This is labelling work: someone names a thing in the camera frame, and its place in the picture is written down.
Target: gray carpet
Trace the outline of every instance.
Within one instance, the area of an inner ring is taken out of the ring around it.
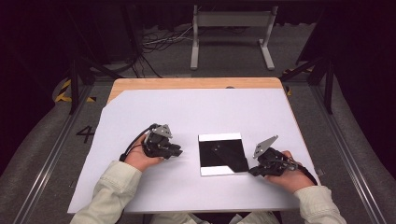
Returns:
[[[279,77],[294,63],[312,31],[312,26],[275,27],[269,50],[273,56],[275,71],[268,71],[257,44],[260,30],[247,29],[237,35],[221,30],[208,30],[200,36],[200,61],[197,71],[190,70],[191,42],[185,40],[164,51],[145,54],[152,67],[164,77]],[[138,64],[141,76],[155,77],[149,67]],[[134,77],[132,70],[123,73]],[[101,110],[106,105],[111,81],[98,78],[90,96],[96,103],[86,103],[71,128],[62,155],[41,194],[28,223],[68,223],[66,214],[73,196],[85,158],[90,150],[92,136],[84,143],[85,136],[76,135],[87,126],[97,127]],[[332,190],[332,196],[348,223],[372,223],[349,176],[330,128],[315,101],[311,88],[305,83],[291,82],[290,105],[300,126],[305,143],[316,168],[325,175],[323,185]],[[0,223],[12,223],[24,199],[33,186],[42,164],[55,144],[68,115],[70,103],[60,102],[37,124],[21,144],[13,160],[0,179]],[[332,108],[343,136],[361,168],[367,183],[388,223],[396,223],[393,212],[396,205],[395,180],[381,165],[353,119],[339,87],[335,85]],[[281,212],[283,223],[304,223],[298,211]],[[120,223],[142,223],[141,215],[126,214]]]

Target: floor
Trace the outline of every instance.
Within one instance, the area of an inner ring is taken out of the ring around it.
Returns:
[[[284,70],[295,67],[313,28],[314,25],[274,28],[269,43],[274,71],[265,67],[257,44],[261,31],[256,28],[202,31],[196,71],[190,70],[189,39],[144,56],[162,77],[280,77]],[[140,77],[156,77],[144,61],[122,75],[135,77],[134,70]],[[305,77],[302,74],[284,84],[290,87],[290,106],[321,183],[332,190],[333,200],[348,223],[396,223],[396,199],[391,197],[396,192],[396,181],[376,158],[336,80],[333,115],[329,116],[320,99],[323,84],[310,87],[304,82]],[[70,222],[72,215],[66,213],[67,207],[93,139],[87,133],[88,127],[92,127],[91,133],[97,127],[112,82],[109,77],[97,77],[93,86],[81,86],[81,95],[96,97],[95,102],[82,104],[74,116],[68,115],[69,102],[56,103],[26,137],[0,178],[0,223]],[[63,84],[54,90],[54,98]],[[297,210],[282,211],[281,216],[285,224],[304,223]],[[143,215],[124,214],[120,223],[143,223]]]

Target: white strip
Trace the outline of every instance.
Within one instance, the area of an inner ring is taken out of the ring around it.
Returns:
[[[201,175],[233,175],[235,174],[228,166],[201,167]]]
[[[200,142],[234,140],[241,138],[241,133],[209,133],[198,135],[198,141]]]

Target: person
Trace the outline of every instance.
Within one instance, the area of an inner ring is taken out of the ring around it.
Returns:
[[[141,143],[141,136],[136,143]],[[77,223],[116,223],[126,206],[132,200],[142,173],[163,158],[147,157],[143,148],[137,144],[125,162],[113,161],[97,182],[90,204],[79,210],[71,220]],[[283,152],[288,158],[290,152]],[[300,200],[300,214],[305,223],[346,223],[337,206],[332,202],[332,192],[314,183],[300,171],[286,170],[281,176],[267,175],[267,181],[277,184]],[[152,217],[151,224],[209,224],[193,214],[158,214]],[[230,223],[279,223],[272,212],[251,212],[245,217],[235,216]]]

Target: long-sleeved shirt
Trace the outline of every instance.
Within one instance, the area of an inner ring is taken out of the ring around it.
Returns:
[[[133,166],[113,161],[97,182],[90,204],[79,210],[71,223],[116,223],[126,204],[132,200],[142,173]],[[300,213],[305,223],[346,223],[332,202],[332,192],[324,186],[297,190]],[[196,224],[187,214],[163,214],[154,223]],[[252,212],[238,224],[277,224],[271,212]]]

